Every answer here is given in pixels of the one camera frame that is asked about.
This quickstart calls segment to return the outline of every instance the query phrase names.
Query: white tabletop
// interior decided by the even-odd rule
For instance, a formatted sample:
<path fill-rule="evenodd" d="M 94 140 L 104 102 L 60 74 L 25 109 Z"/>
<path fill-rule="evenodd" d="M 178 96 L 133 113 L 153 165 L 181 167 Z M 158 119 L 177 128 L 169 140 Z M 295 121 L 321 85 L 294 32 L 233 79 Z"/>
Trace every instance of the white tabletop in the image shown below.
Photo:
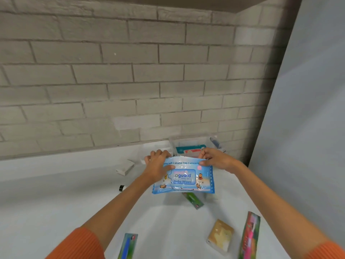
<path fill-rule="evenodd" d="M 135 166 L 126 177 L 113 169 L 95 169 L 0 183 L 1 258 L 44 258 L 73 229 L 82 225 L 142 170 Z M 237 180 L 226 171 L 214 171 L 220 197 L 196 210 L 181 193 L 144 193 L 105 252 L 117 258 L 124 233 L 137 233 L 134 259 L 232 258 L 248 211 L 261 215 Z M 207 243 L 216 219 L 235 229 L 229 254 L 224 257 Z M 261 217 L 257 259 L 289 258 Z"/>

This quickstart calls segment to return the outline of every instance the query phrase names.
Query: orange sleeve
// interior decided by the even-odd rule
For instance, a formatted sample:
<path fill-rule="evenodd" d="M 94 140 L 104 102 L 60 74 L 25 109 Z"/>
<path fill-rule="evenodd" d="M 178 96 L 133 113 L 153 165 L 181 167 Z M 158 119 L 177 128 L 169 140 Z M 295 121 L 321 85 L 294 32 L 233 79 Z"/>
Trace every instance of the orange sleeve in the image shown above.
<path fill-rule="evenodd" d="M 345 259 L 345 252 L 336 243 L 326 242 L 309 252 L 305 259 Z"/>
<path fill-rule="evenodd" d="M 104 259 L 103 248 L 97 236 L 80 227 L 67 236 L 46 259 Z"/>

